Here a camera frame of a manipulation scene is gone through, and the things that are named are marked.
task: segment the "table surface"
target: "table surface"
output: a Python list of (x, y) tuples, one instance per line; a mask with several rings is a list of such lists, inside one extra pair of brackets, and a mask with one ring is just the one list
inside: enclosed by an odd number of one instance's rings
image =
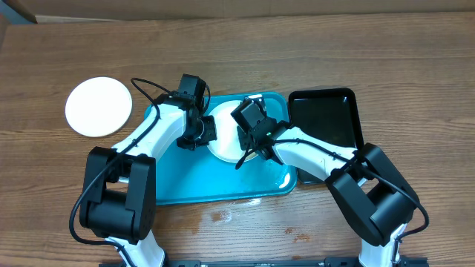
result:
[[(119, 259), (68, 231), (86, 157), (140, 124), (148, 100), (131, 77), (174, 89), (182, 73), (203, 78), (213, 95), (353, 89), (365, 140), (384, 149), (431, 218), (402, 253), (432, 266), (474, 264), (475, 13), (413, 13), (9, 26), (0, 54), (0, 265)], [(122, 131), (96, 139), (71, 130), (64, 114), (70, 91), (94, 76), (124, 82), (134, 100)], [(421, 223), (416, 212), (409, 228)], [(318, 259), (360, 249), (324, 186), (158, 207), (153, 232), (171, 259)]]

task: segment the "wood grain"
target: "wood grain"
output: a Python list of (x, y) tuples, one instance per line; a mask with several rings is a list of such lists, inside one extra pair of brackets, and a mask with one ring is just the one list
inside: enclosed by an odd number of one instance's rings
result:
[(3, 39), (5, 37), (5, 32), (7, 31), (7, 26), (10, 25), (7, 18), (5, 18), (2, 14), (0, 14), (0, 50), (1, 44), (3, 44)]
[[(429, 257), (432, 266), (472, 266), (474, 22), (475, 13), (421, 13), (11, 27), (0, 54), (0, 263), (118, 260), (112, 248), (78, 244), (68, 233), (87, 153), (140, 124), (148, 103), (131, 77), (174, 89), (192, 73), (215, 95), (352, 88), (365, 140), (383, 147), (431, 217), (402, 253)], [(134, 99), (124, 129), (101, 139), (74, 133), (64, 116), (70, 91), (94, 76), (124, 82)], [(420, 223), (416, 214), (410, 228)], [(357, 255), (360, 247), (321, 186), (159, 207), (154, 234), (171, 259), (315, 259)]]

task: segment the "black bracket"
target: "black bracket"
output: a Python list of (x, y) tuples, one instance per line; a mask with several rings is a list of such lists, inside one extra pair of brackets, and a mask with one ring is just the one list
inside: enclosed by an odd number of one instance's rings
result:
[[(84, 185), (91, 184), (97, 174), (117, 156), (110, 148), (95, 147), (88, 155)], [(96, 236), (109, 236), (137, 244), (147, 237), (155, 217), (155, 159), (144, 154), (124, 155), (85, 195), (79, 212), (82, 227)], [(127, 193), (107, 189), (107, 182), (128, 178)]]
[(206, 83), (200, 77), (183, 74), (178, 90), (163, 94), (157, 99), (159, 104), (174, 105), (186, 111), (186, 128), (177, 139), (177, 146), (193, 151), (216, 140), (216, 125), (213, 116), (203, 116)]

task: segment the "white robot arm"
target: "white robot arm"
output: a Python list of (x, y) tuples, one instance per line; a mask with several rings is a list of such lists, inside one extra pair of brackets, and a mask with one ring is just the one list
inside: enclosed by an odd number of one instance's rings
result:
[[(109, 245), (120, 245), (128, 266), (163, 264), (165, 253), (151, 232), (156, 210), (155, 162), (175, 140), (189, 150), (216, 140), (213, 117), (203, 116), (205, 88), (202, 79), (184, 74), (178, 90), (159, 96), (155, 100), (160, 103), (158, 110), (154, 105), (130, 136), (113, 148), (95, 147), (89, 153), (83, 185), (83, 191), (88, 191), (78, 200), (79, 221), (98, 237), (111, 241)], [(127, 193), (106, 188), (107, 182), (118, 181), (128, 182)], [(71, 234), (81, 242), (73, 230)]]
[[(362, 238), (362, 266), (391, 267), (399, 261), (398, 237), (412, 219), (413, 200), (419, 199), (380, 148), (371, 144), (361, 151), (342, 148), (308, 136), (288, 122), (277, 123), (266, 115), (265, 101), (258, 96), (244, 99), (231, 115), (244, 132), (241, 141), (250, 142), (252, 151), (325, 181), (348, 224)], [(375, 178), (374, 173), (392, 187), (380, 181), (364, 193), (360, 187), (366, 178)]]

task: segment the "wooden wall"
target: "wooden wall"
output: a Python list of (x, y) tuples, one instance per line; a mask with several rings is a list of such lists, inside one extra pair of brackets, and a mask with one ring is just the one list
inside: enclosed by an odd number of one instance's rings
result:
[(474, 0), (5, 0), (35, 16), (196, 19), (345, 13), (475, 11)]

